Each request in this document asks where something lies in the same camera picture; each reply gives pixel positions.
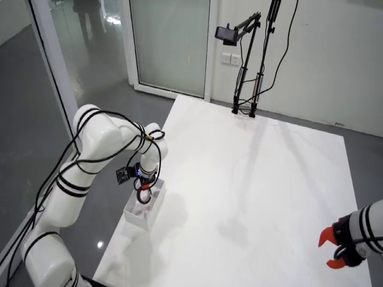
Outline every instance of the robotic arm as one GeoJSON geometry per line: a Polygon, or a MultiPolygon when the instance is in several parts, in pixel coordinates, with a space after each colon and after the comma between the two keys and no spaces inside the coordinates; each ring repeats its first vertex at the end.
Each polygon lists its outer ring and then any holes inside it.
{"type": "Polygon", "coordinates": [[[74,127],[81,130],[82,152],[60,168],[62,173],[43,205],[44,211],[22,246],[22,258],[36,287],[94,286],[79,275],[59,236],[59,228],[77,220],[94,178],[113,159],[110,155],[125,146],[142,154],[139,163],[120,169],[117,177],[119,183],[137,177],[140,181],[138,200],[145,204],[150,200],[150,185],[156,180],[157,164],[168,153],[158,124],[144,128],[141,124],[100,113],[94,105],[82,106],[77,111],[74,127]]]}
{"type": "Polygon", "coordinates": [[[358,266],[372,253],[383,254],[383,200],[339,218],[325,228],[319,239],[319,247],[327,240],[339,247],[334,260],[327,265],[333,269],[358,266]]]}

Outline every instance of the wall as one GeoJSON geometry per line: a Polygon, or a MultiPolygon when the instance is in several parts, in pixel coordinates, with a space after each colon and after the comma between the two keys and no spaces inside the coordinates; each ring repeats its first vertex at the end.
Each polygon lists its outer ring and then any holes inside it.
{"type": "MultiPolygon", "coordinates": [[[[247,79],[259,70],[270,0],[221,0],[218,24],[230,27],[260,11],[247,79]]],[[[295,0],[283,0],[270,37],[263,88],[268,88],[286,48],[295,0]]],[[[274,88],[263,94],[259,108],[383,136],[383,1],[300,0],[290,48],[274,88]]],[[[250,36],[244,39],[244,54],[250,36]]],[[[232,102],[239,67],[220,63],[222,52],[238,47],[217,43],[212,98],[232,102]]],[[[241,97],[249,98],[252,84],[241,97]]]]}
{"type": "Polygon", "coordinates": [[[0,45],[30,23],[24,0],[0,0],[0,45]]]}

